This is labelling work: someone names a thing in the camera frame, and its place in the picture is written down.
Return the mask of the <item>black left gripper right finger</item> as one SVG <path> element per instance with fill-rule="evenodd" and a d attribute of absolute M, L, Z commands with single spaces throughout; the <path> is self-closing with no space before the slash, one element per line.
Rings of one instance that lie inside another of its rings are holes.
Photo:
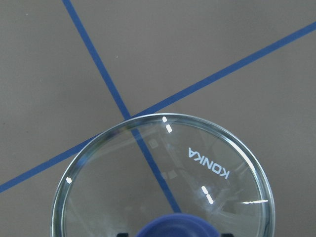
<path fill-rule="evenodd" d="M 232 233 L 222 233 L 222 237 L 234 237 Z"/>

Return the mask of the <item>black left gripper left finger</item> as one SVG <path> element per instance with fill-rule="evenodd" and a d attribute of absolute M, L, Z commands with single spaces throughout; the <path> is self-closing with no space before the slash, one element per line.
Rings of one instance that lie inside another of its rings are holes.
<path fill-rule="evenodd" d="M 129 237 L 129 233 L 118 233 L 118 237 Z"/>

